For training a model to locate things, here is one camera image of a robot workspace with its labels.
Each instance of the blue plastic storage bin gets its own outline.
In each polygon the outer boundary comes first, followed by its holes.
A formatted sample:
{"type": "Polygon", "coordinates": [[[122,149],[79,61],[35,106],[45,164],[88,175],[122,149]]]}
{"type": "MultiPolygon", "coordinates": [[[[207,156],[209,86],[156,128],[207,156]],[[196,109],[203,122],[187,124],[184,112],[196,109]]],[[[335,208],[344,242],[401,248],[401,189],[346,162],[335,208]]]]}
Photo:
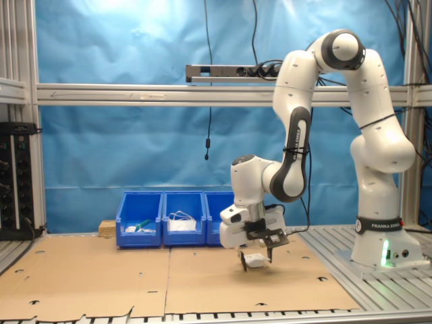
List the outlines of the blue plastic storage bin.
{"type": "Polygon", "coordinates": [[[160,246],[162,241],[163,192],[125,192],[115,218],[117,245],[121,248],[160,246]],[[125,232],[128,226],[138,225],[146,219],[150,223],[143,228],[155,232],[125,232]]]}
{"type": "Polygon", "coordinates": [[[165,192],[163,197],[163,243],[166,246],[205,245],[206,216],[202,191],[165,192]],[[168,231],[168,215],[177,211],[196,220],[196,231],[168,231]]]}
{"type": "Polygon", "coordinates": [[[234,204],[234,193],[205,192],[205,209],[207,211],[207,244],[221,245],[219,227],[221,225],[221,211],[234,204]]]}

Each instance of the cardboard surface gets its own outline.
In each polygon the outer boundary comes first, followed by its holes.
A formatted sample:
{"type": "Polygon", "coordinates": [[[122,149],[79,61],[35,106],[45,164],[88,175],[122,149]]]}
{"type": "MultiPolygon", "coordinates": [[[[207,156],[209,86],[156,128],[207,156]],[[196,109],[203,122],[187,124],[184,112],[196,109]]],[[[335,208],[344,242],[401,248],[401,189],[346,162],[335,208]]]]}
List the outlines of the cardboard surface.
{"type": "Polygon", "coordinates": [[[75,321],[124,316],[132,307],[131,317],[163,316],[168,269],[168,249],[118,250],[114,238],[94,236],[45,238],[0,277],[0,319],[75,321]]]}
{"type": "MultiPolygon", "coordinates": [[[[165,312],[360,308],[306,244],[298,237],[292,239],[288,245],[274,249],[273,264],[248,272],[243,271],[234,250],[172,248],[165,312]]],[[[267,255],[259,247],[243,251],[267,255]]]]}

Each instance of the grated metal platform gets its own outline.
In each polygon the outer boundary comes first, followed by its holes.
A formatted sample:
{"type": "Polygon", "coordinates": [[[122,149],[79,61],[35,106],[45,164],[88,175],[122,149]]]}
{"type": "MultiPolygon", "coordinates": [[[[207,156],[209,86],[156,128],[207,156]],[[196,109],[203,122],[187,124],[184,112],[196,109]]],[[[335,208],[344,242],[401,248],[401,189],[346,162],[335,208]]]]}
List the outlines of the grated metal platform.
{"type": "MultiPolygon", "coordinates": [[[[432,252],[432,235],[411,233],[426,255],[432,252]]],[[[361,280],[337,258],[341,250],[351,250],[355,231],[350,225],[314,226],[302,239],[317,253],[331,274],[362,307],[361,310],[308,310],[301,312],[167,314],[164,317],[106,317],[65,324],[139,324],[152,322],[187,323],[432,323],[432,270],[370,274],[361,280]]],[[[27,242],[0,242],[0,271],[28,245],[27,242]]],[[[31,321],[0,321],[0,324],[36,324],[31,321]]]]}

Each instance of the black electronics rack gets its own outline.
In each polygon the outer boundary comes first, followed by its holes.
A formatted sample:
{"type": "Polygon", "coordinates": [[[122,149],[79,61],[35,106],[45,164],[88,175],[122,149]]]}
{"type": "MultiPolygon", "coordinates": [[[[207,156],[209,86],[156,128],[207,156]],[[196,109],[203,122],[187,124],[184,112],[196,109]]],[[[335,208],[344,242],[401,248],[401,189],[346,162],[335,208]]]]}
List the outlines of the black electronics rack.
{"type": "Polygon", "coordinates": [[[30,137],[35,124],[0,123],[0,240],[31,240],[41,236],[34,227],[30,137]]]}

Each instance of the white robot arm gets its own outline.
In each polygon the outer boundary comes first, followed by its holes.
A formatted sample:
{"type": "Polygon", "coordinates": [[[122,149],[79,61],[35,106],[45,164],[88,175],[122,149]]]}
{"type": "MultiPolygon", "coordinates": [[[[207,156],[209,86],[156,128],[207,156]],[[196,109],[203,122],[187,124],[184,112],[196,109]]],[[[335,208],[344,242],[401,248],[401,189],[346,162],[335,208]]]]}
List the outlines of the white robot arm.
{"type": "Polygon", "coordinates": [[[412,165],[415,150],[395,116],[379,54],[365,49],[349,30],[325,34],[306,51],[293,51],[284,59],[273,96],[273,110],[286,129],[283,159],[277,162],[246,155],[232,163],[235,201],[221,212],[222,245],[236,248],[261,239],[271,252],[288,243],[284,210],[265,207],[264,195],[272,194],[284,203],[303,195],[312,96],[318,75],[328,72],[344,75],[352,114],[362,132],[351,145],[359,184],[358,237],[352,258],[370,267],[422,259],[418,242],[402,228],[392,178],[392,173],[412,165]],[[390,256],[395,258],[386,255],[383,265],[384,242],[390,238],[395,246],[390,256]],[[396,260],[403,251],[396,241],[406,245],[404,250],[410,249],[410,257],[396,260]]]}

